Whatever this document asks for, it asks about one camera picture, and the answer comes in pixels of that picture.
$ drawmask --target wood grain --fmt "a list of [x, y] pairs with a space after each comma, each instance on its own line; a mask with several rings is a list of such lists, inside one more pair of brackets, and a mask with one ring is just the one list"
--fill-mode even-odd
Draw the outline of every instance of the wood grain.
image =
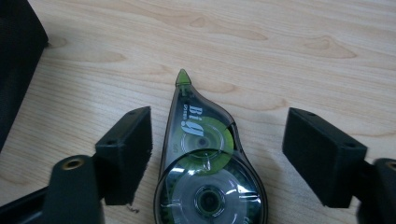
[[180, 68], [226, 108], [269, 199], [269, 223], [356, 223], [323, 207], [281, 152], [290, 106], [321, 115], [396, 158], [396, 3], [389, 0], [31, 0], [49, 35], [0, 154], [0, 204], [48, 184], [51, 167], [94, 144], [126, 112], [151, 106], [153, 155], [133, 213], [154, 223], [164, 130]]

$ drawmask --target metal screw hole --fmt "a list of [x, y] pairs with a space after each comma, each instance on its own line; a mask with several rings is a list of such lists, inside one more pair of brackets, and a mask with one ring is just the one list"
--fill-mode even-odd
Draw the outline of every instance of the metal screw hole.
[[396, 171], [396, 161], [388, 161], [387, 166], [392, 169], [393, 171]]
[[71, 159], [69, 161], [66, 161], [64, 165], [62, 166], [62, 169], [64, 170], [74, 170], [84, 164], [84, 160], [81, 158], [75, 158]]

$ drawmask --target black plastic arm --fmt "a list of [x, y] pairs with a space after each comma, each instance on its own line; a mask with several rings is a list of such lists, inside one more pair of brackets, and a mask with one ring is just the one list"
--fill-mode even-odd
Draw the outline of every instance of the black plastic arm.
[[100, 200], [132, 203], [151, 155], [150, 108], [123, 116], [93, 157], [59, 161], [47, 188], [0, 207], [0, 223], [104, 223]]
[[290, 108], [283, 153], [323, 205], [361, 201], [361, 224], [396, 223], [396, 160], [364, 160], [367, 147], [308, 111]]

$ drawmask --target transparent plastic casing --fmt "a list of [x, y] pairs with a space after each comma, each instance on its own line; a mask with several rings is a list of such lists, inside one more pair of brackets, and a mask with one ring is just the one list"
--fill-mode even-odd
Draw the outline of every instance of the transparent plastic casing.
[[266, 223], [265, 190], [235, 122], [184, 70], [169, 113], [156, 189], [156, 223]]

